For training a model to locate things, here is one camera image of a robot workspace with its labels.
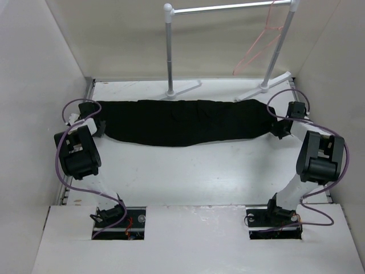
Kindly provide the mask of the black trousers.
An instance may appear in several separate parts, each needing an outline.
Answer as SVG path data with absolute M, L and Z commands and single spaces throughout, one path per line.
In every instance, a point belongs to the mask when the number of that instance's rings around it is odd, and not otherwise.
M 270 132 L 277 121 L 266 104 L 211 100 L 101 101 L 97 118 L 114 140 L 148 146 L 187 147 L 195 144 L 254 139 Z

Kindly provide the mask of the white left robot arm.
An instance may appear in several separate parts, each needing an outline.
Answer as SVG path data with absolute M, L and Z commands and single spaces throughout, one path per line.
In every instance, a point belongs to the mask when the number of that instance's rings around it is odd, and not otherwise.
M 61 174 L 81 181 L 92 176 L 97 179 L 99 168 L 102 165 L 100 154 L 94 142 L 94 136 L 100 137 L 105 130 L 106 123 L 95 119 L 102 106 L 92 99 L 80 99 L 79 115 L 64 117 L 65 108 L 62 110 L 62 119 L 68 128 L 64 132 L 54 135 L 56 145 L 55 172 L 59 181 L 67 188 L 93 194 L 100 198 L 113 201 L 115 205 L 109 209 L 97 209 L 91 218 L 95 223 L 103 224 L 104 229 L 123 227 L 128 221 L 127 208 L 118 194 L 109 194 L 99 183 L 87 188 L 74 187 L 63 179 Z

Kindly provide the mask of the pink wire hanger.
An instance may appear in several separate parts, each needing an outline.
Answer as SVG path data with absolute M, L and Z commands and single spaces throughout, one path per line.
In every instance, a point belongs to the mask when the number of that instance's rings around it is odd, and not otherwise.
M 241 71 L 243 71 L 249 65 L 251 65 L 251 63 L 253 63 L 266 49 L 268 49 L 274 42 L 276 42 L 281 37 L 283 26 L 272 26 L 270 24 L 271 11 L 276 3 L 277 3 L 277 1 L 271 2 L 268 12 L 267 12 L 265 26 L 264 26 L 263 30 L 258 35 L 256 40 L 252 43 L 252 45 L 249 47 L 249 49 L 247 50 L 247 52 L 245 53 L 243 58 L 237 63 L 237 65 L 233 69 L 233 72 L 232 72 L 233 76 L 238 75 Z M 267 45 L 263 46 L 259 51 L 257 51 L 255 53 L 254 49 L 262 41 L 264 36 L 266 34 L 268 34 L 269 32 L 273 32 L 273 31 L 277 32 L 278 35 L 276 37 L 274 37 Z

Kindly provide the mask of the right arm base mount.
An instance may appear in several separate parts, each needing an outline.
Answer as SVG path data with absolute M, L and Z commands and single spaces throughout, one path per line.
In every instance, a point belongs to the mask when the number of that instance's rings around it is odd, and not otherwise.
M 284 215 L 270 212 L 267 206 L 246 207 L 245 224 L 250 240 L 301 240 L 303 228 L 296 212 Z

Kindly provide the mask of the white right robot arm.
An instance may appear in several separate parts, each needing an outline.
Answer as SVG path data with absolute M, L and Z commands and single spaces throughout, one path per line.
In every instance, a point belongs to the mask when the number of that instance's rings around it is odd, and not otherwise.
M 273 226 L 291 221 L 303 199 L 314 196 L 313 191 L 319 186 L 335 183 L 340 177 L 346 151 L 344 138 L 321 126 L 304 122 L 305 116 L 304 103 L 290 102 L 286 116 L 274 123 L 271 131 L 280 139 L 294 135 L 302 142 L 294 177 L 267 204 L 264 217 Z

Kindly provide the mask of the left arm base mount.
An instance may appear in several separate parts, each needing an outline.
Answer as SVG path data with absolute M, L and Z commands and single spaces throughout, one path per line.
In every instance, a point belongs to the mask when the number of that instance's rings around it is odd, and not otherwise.
M 94 221 L 92 240 L 144 240 L 147 209 L 145 207 L 127 207 L 116 205 L 108 210 L 97 208 L 90 214 Z

